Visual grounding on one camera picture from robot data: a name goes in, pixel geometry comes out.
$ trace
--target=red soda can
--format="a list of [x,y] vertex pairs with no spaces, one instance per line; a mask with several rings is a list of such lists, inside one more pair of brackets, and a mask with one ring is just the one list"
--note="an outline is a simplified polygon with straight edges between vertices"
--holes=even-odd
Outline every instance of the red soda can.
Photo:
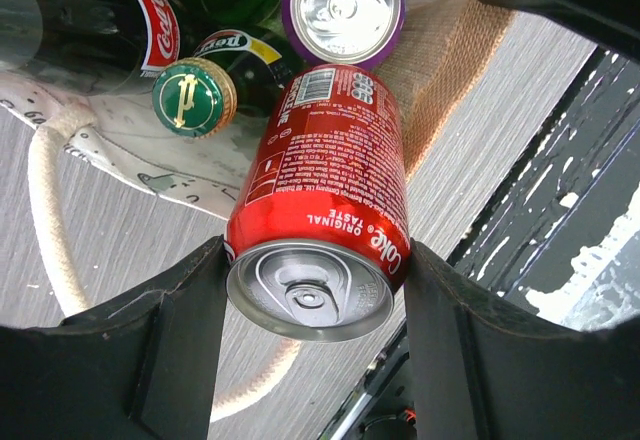
[[370,333],[410,254],[398,107],[352,65],[298,75],[273,112],[227,226],[227,293],[300,340]]

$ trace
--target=yellow label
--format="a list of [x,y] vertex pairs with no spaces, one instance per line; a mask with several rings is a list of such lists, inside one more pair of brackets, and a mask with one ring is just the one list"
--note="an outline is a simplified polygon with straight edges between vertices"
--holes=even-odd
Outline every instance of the yellow label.
[[253,37],[251,37],[249,51],[260,57],[267,65],[282,58],[282,55],[280,55],[276,49]]

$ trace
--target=green bottle cap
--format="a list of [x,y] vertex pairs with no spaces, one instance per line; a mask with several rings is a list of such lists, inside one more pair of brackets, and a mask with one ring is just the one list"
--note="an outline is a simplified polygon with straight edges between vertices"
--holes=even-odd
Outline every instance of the green bottle cap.
[[185,58],[163,70],[153,86],[153,108],[172,132],[206,137],[229,124],[236,113],[236,89],[215,63]]

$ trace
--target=gray wooden surface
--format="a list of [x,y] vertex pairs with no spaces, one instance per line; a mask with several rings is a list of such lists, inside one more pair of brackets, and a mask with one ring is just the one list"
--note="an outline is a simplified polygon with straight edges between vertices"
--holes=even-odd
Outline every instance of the gray wooden surface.
[[[489,71],[452,116],[409,186],[412,235],[445,256],[509,170],[593,45],[544,20],[518,17]],[[62,313],[44,274],[29,211],[31,130],[0,112],[0,323],[51,326]],[[169,267],[224,223],[124,186],[65,155],[65,217],[80,277],[100,302]],[[288,377],[256,406],[213,424],[210,438],[314,439],[403,318],[363,339],[303,347]],[[218,390],[248,379],[276,338],[229,306]]]

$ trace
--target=barcode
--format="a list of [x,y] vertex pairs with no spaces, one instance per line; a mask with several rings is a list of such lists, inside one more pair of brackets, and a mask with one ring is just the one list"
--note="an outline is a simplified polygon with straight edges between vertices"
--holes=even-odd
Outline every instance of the barcode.
[[325,68],[315,70],[302,77],[302,84],[296,97],[296,105],[306,102],[317,102],[319,100],[329,100],[333,89],[333,77],[336,75],[335,68]]

